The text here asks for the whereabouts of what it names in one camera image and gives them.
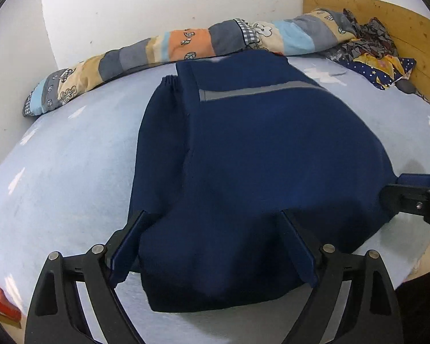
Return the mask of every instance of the gray fabric patch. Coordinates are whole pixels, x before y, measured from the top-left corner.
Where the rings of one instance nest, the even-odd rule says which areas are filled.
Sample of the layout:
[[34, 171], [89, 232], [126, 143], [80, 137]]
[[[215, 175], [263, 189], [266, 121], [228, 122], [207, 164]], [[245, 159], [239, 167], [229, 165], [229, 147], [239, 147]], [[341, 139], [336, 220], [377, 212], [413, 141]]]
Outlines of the gray fabric patch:
[[292, 88], [313, 88], [313, 89], [319, 89], [319, 90], [328, 92], [325, 88], [319, 87], [318, 85], [309, 84], [308, 82], [288, 81], [283, 84], [274, 84], [274, 85], [269, 85], [267, 87], [244, 88], [244, 89], [235, 89], [235, 90], [228, 90], [228, 91], [211, 91], [211, 90], [199, 89], [199, 99], [201, 102], [214, 101], [222, 98], [248, 96], [251, 94], [269, 93], [270, 91], [292, 89]]
[[43, 113], [46, 113], [48, 111], [53, 111], [58, 107], [62, 106], [62, 103], [57, 98], [58, 96], [57, 91], [59, 88], [60, 77], [66, 70], [67, 69], [53, 72], [51, 75], [49, 75], [46, 78], [45, 84], [43, 86], [43, 95], [42, 95]]
[[120, 51], [121, 49], [110, 50], [100, 60], [99, 74], [103, 81], [113, 79], [123, 72], [123, 67], [120, 63]]
[[146, 47], [151, 39], [141, 40], [133, 45], [120, 49], [120, 64], [124, 71], [148, 64]]
[[230, 54], [245, 48], [242, 30], [233, 19], [209, 27], [209, 34], [216, 55]]
[[332, 48], [338, 44], [331, 29], [317, 17], [301, 15], [286, 21], [293, 22], [312, 38], [316, 52]]
[[350, 24], [349, 20], [343, 13], [338, 13], [337, 11], [333, 11], [329, 9], [322, 9], [322, 10], [329, 12], [332, 15], [334, 21], [339, 26], [339, 28], [341, 28], [343, 31], [350, 32], [355, 36], [357, 35], [354, 29], [352, 28], [352, 25]]

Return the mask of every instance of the bed sheet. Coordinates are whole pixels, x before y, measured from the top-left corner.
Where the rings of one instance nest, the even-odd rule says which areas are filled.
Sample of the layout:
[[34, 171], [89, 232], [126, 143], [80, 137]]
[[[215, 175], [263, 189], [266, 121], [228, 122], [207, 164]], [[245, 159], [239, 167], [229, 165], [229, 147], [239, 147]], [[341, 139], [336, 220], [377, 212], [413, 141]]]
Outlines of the bed sheet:
[[[380, 91], [327, 59], [289, 62], [360, 116], [384, 144], [397, 175], [430, 173], [430, 106], [424, 101], [395, 88]], [[0, 287], [24, 313], [51, 251], [85, 253], [124, 226], [143, 112], [169, 74], [176, 74], [173, 64], [129, 75], [43, 115], [1, 164]], [[429, 225], [399, 214], [357, 253], [379, 250], [397, 287], [429, 242]], [[261, 304], [189, 314], [152, 312], [138, 274], [130, 273], [116, 292], [148, 344], [254, 344], [282, 342], [310, 287]], [[94, 338], [103, 341], [84, 288], [80, 295]], [[340, 313], [343, 306], [342, 297]], [[335, 332], [335, 324], [329, 326], [323, 342]]]

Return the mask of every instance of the wooden headboard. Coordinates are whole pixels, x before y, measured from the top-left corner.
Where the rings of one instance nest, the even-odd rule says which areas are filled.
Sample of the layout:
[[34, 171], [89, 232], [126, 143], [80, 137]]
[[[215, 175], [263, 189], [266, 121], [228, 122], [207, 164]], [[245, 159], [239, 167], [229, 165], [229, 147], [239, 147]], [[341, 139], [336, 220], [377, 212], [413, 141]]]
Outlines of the wooden headboard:
[[400, 57], [414, 58], [411, 81], [430, 100], [430, 20], [404, 7], [380, 0], [304, 0], [303, 12], [318, 7], [349, 9], [360, 24], [377, 17], [387, 28]]

